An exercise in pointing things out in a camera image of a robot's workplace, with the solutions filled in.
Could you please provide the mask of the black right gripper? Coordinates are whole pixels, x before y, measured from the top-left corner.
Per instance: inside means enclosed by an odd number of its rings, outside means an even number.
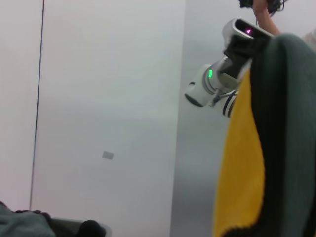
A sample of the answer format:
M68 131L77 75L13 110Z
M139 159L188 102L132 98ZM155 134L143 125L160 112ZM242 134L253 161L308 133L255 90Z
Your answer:
M224 50L226 58L220 65L221 85L238 86L241 70L268 42L269 38L250 39L233 35Z

